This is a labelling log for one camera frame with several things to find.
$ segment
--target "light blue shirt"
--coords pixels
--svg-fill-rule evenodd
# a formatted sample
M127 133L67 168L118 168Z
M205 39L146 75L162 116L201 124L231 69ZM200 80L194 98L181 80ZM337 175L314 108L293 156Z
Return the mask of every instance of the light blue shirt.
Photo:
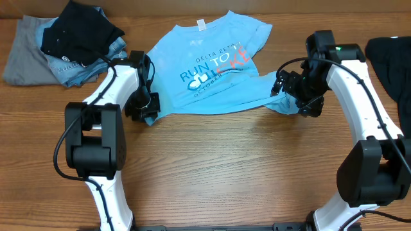
M176 25L148 53L155 66L151 91L160 97L157 119L262 105L284 114L298 112L295 99L286 93L270 97L275 72L259 76L251 59L265 45L272 25L229 11L205 26L200 31L198 26Z

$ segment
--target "black garment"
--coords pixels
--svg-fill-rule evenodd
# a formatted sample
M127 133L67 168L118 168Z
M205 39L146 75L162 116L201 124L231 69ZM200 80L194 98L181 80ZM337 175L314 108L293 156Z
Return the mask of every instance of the black garment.
M41 50L87 66L97 61L95 51L107 55L109 46L122 35L93 7L69 1L53 25L44 29Z
M365 55L388 95L398 103L401 129L411 138L411 37L371 39Z

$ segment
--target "shirt tag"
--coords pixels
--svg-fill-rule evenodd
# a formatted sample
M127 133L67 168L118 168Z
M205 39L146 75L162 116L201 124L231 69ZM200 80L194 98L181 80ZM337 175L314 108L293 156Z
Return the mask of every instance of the shirt tag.
M204 19L200 19L197 20L197 24L198 24L198 30L202 31L202 30L206 30L206 23L204 22Z

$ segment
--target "gray garment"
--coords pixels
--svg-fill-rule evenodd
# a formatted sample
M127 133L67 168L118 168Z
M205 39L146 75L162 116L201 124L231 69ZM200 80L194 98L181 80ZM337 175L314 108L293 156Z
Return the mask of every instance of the gray garment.
M8 55L3 79L10 85L61 85L51 72L44 53L35 43L35 31L38 26L51 19L39 19L23 16L17 21L12 50ZM98 75L87 80L94 82Z

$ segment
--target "shirt sleeve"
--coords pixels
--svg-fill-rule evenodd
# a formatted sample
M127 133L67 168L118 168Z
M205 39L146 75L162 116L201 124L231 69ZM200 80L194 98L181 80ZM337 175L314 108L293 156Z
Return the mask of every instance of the shirt sleeve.
M261 22L246 15L236 14L237 23L241 24L245 30L251 34L249 41L245 44L245 49L253 57L265 45L272 29L271 24Z

